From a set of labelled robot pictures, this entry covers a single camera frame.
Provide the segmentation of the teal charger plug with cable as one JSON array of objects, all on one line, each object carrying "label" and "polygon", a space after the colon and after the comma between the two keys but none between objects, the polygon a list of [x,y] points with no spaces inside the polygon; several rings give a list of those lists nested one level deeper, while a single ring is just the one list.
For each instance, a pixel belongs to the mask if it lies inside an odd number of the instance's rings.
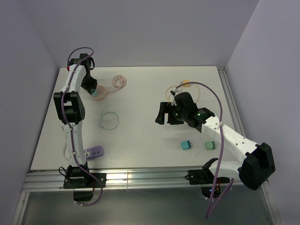
[{"label": "teal charger plug with cable", "polygon": [[98,96],[98,92],[97,92],[96,89],[92,89],[92,90],[91,90],[91,96],[92,96],[93,98],[96,98],[96,97]]}]

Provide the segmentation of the round pink power strip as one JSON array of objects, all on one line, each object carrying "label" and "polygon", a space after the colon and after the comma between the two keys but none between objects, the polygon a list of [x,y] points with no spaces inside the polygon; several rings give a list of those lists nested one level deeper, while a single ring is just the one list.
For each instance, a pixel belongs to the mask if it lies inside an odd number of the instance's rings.
[{"label": "round pink power strip", "polygon": [[106,87],[104,87],[104,86],[102,86],[102,85],[98,85],[96,90],[97,90],[97,92],[98,92],[98,96],[97,96],[96,98],[93,98],[93,97],[91,96],[91,98],[92,98],[94,101],[102,101],[102,100],[104,100],[104,99],[107,97],[108,91],[107,91]]}]

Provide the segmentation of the blue adapter plug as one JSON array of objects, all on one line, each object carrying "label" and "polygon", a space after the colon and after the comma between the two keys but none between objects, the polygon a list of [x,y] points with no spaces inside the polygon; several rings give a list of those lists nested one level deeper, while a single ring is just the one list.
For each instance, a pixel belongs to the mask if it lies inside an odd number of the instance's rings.
[{"label": "blue adapter plug", "polygon": [[182,141],[182,142],[180,143],[180,145],[181,145],[181,149],[182,149],[182,150],[189,150],[189,149],[192,148],[193,143],[190,142],[189,140],[187,140],[187,141]]}]

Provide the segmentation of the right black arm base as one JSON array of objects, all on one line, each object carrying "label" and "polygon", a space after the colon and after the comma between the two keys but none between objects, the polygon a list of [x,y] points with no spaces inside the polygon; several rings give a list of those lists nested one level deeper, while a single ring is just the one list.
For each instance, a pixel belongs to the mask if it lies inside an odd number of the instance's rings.
[{"label": "right black arm base", "polygon": [[[201,192],[203,196],[207,198],[210,197],[214,175],[208,169],[189,170],[188,174],[184,178],[189,181],[190,185],[210,185],[207,187],[201,187]],[[228,184],[229,182],[229,178],[217,178],[213,198],[218,198],[221,195],[221,184]]]}]

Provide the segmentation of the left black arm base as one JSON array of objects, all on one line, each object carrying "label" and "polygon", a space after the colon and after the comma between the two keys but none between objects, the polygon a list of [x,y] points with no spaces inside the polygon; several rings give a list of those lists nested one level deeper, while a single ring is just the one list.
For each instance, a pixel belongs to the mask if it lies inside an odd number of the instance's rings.
[{"label": "left black arm base", "polygon": [[106,173],[90,172],[88,164],[79,167],[68,166],[58,168],[60,175],[64,177],[64,189],[73,190],[73,200],[81,206],[96,204],[103,195],[106,185]]}]

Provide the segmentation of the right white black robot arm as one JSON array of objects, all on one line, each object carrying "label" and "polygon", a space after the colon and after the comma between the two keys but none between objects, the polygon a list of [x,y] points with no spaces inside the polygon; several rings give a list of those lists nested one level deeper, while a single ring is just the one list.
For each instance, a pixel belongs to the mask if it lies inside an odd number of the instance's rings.
[{"label": "right white black robot arm", "polygon": [[155,122],[159,125],[187,123],[237,158],[236,161],[212,158],[200,170],[188,171],[187,180],[191,185],[211,184],[216,179],[221,183],[239,179],[247,188],[257,190],[276,170],[272,149],[268,144],[258,144],[240,135],[209,109],[198,108],[187,92],[176,95],[174,103],[161,102]]}]

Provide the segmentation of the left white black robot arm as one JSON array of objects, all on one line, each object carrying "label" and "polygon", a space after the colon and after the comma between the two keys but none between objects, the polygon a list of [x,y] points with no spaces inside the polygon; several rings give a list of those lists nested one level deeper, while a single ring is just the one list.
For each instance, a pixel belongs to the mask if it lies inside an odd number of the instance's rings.
[{"label": "left white black robot arm", "polygon": [[83,167],[87,164],[82,136],[85,108],[79,92],[80,89],[84,89],[90,96],[96,92],[98,83],[90,72],[94,66],[93,58],[87,53],[81,53],[79,58],[68,59],[67,80],[61,91],[53,94],[58,118],[66,132],[71,167]]}]

